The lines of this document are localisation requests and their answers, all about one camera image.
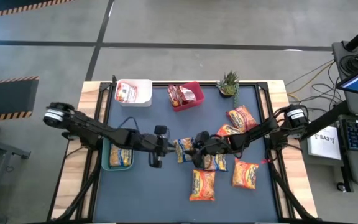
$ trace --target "small potted plant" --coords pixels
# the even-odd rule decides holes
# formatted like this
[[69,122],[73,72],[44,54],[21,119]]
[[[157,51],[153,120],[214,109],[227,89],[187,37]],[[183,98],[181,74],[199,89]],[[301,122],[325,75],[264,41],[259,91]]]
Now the small potted plant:
[[234,107],[237,108],[238,94],[239,94],[239,80],[237,72],[232,70],[223,76],[223,80],[217,81],[216,87],[219,89],[219,94],[223,98],[230,98],[234,96]]

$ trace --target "black table frame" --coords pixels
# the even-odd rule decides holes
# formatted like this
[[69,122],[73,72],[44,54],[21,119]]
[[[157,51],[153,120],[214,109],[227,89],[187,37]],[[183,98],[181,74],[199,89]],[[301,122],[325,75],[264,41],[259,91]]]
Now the black table frame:
[[[108,119],[109,119],[109,112],[110,112],[110,107],[112,106],[112,96],[114,94],[114,89],[116,87],[116,77],[113,77],[113,81],[112,82],[102,82],[100,84],[99,87],[99,95],[98,95],[98,100],[96,103],[96,110],[95,110],[95,114],[94,114],[94,119],[99,120],[99,115],[101,112],[101,104],[102,104],[102,99],[103,99],[103,93],[105,91],[108,91],[108,97],[107,97],[107,103],[106,103],[106,108],[104,111],[104,118],[103,118],[103,123],[107,124]],[[174,84],[174,85],[181,85],[184,84],[186,82],[153,82],[153,86],[159,86],[159,87],[164,87],[164,86],[168,86],[169,84]],[[216,86],[215,82],[199,82],[200,86]],[[261,118],[262,121],[264,121],[265,119],[267,119],[265,117],[265,111],[264,111],[264,107],[262,106],[262,98],[261,98],[261,94],[260,91],[263,91],[264,95],[265,95],[265,99],[266,99],[266,103],[267,103],[267,113],[269,115],[269,117],[273,116],[273,106],[272,106],[272,102],[270,99],[270,93],[269,93],[269,86],[267,82],[239,82],[240,86],[250,86],[253,87],[255,90],[255,94],[257,96],[257,104],[258,104],[258,111],[259,111],[259,116]],[[267,138],[264,138],[264,143],[265,143],[265,150],[268,150],[268,153],[270,153],[270,156],[272,156],[272,152],[267,148]],[[93,151],[92,150],[88,150],[87,153],[87,157],[86,157],[86,161],[85,161],[85,169],[84,169],[84,174],[83,174],[83,180],[81,183],[81,190],[79,192],[79,194],[77,195],[77,197],[74,199],[75,203],[75,209],[76,209],[76,215],[75,215],[75,219],[73,220],[51,220],[52,217],[52,212],[53,212],[53,207],[55,205],[55,199],[57,196],[57,191],[58,191],[58,186],[60,183],[60,178],[62,176],[62,171],[63,171],[63,166],[64,166],[64,160],[63,160],[63,164],[62,167],[60,169],[60,175],[58,178],[58,182],[55,188],[55,193],[53,195],[53,199],[50,205],[50,210],[49,210],[49,214],[48,214],[48,218],[47,221],[44,223],[92,223],[93,222],[93,213],[94,213],[94,206],[96,203],[96,192],[98,189],[98,183],[99,183],[99,173],[101,170],[101,148],[98,150],[98,155],[97,155],[97,159],[96,159],[96,165],[93,171],[93,174],[90,175],[89,171],[90,171],[90,167],[91,167],[91,160],[92,160],[92,156],[93,156]],[[285,165],[284,165],[284,160],[283,160],[283,156],[282,153],[279,152],[278,153],[278,165],[280,168],[280,175],[282,177],[282,179],[284,180],[284,182],[288,185],[288,179],[287,179],[287,173],[285,171]],[[275,198],[275,207],[276,207],[276,212],[278,215],[278,219],[281,220],[283,218],[285,218],[283,216],[283,209],[282,209],[282,205],[281,205],[281,201],[280,201],[280,196],[278,194],[278,187],[276,182],[274,181],[273,177],[272,177],[272,172],[273,172],[273,166],[274,164],[269,163],[269,172],[270,172],[270,179],[272,182],[272,190],[273,190],[273,195]],[[83,196],[85,195],[85,193],[87,193],[89,186],[92,185],[92,190],[91,190],[91,197],[90,197],[90,202],[89,202],[89,210],[88,210],[88,215],[86,218],[82,217],[82,211],[83,211]],[[290,219],[294,219],[295,218],[295,213],[294,213],[294,209],[293,206],[291,205],[291,202],[289,201],[289,199],[286,197],[286,204],[287,204],[287,210],[288,210],[288,215]]]

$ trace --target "plant pot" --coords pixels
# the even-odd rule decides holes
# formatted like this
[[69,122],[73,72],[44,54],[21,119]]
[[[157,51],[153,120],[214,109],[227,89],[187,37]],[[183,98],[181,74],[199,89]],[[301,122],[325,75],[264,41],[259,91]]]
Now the plant pot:
[[221,89],[220,88],[218,88],[218,90],[219,90],[219,94],[221,95],[221,97],[222,98],[230,98],[230,97],[232,97],[233,95],[227,95],[227,94],[224,94],[222,91],[221,91]]

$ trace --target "snack bag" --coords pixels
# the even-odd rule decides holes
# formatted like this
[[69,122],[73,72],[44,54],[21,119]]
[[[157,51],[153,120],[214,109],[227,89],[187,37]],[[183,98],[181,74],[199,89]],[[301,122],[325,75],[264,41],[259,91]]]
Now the snack bag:
[[110,149],[110,166],[129,166],[132,161],[132,150],[120,149],[115,145]]
[[168,86],[168,97],[173,107],[181,105],[181,98],[177,94],[177,87],[174,85]]
[[191,156],[186,154],[185,151],[192,151],[193,148],[193,138],[184,138],[174,140],[173,145],[176,147],[178,154],[178,163],[191,161]]
[[234,162],[233,186],[255,189],[258,164],[240,161]]
[[227,116],[242,133],[258,125],[248,109],[242,105],[234,110],[226,112]]
[[204,170],[218,170],[227,172],[226,155],[218,154],[216,156],[204,156]]
[[116,100],[123,103],[133,103],[136,100],[136,86],[131,86],[123,82],[118,83]]
[[187,103],[196,101],[196,95],[194,95],[193,91],[182,86],[179,86],[179,90],[182,101]]
[[193,190],[189,200],[215,200],[215,172],[193,170]]
[[218,133],[216,133],[218,136],[227,136],[227,135],[231,135],[231,134],[241,134],[241,131],[238,130],[235,127],[232,127],[230,125],[224,124],[221,126],[221,128],[219,129]]

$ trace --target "dark blue table mat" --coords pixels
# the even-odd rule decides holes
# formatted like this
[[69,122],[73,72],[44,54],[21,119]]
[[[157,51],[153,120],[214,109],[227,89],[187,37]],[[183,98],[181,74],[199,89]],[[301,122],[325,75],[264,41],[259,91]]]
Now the dark blue table mat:
[[[223,99],[215,87],[203,87],[203,104],[174,112],[167,89],[153,88],[152,106],[122,107],[114,101],[108,125],[117,127],[128,116],[136,118],[142,133],[153,133],[161,124],[170,129],[171,140],[195,136],[207,130],[216,133],[231,124],[225,112],[232,109],[232,98]],[[240,105],[245,105],[260,123],[255,88],[240,87]],[[133,121],[124,126],[134,128]],[[149,167],[147,153],[134,152],[134,165],[125,171],[102,169],[95,204],[94,222],[276,222],[277,212],[269,167],[264,159],[263,139],[251,143],[241,160],[259,163],[256,189],[232,186],[234,156],[227,155],[228,172],[217,172],[215,201],[191,202],[192,162],[177,163],[176,153],[162,158],[161,169]]]

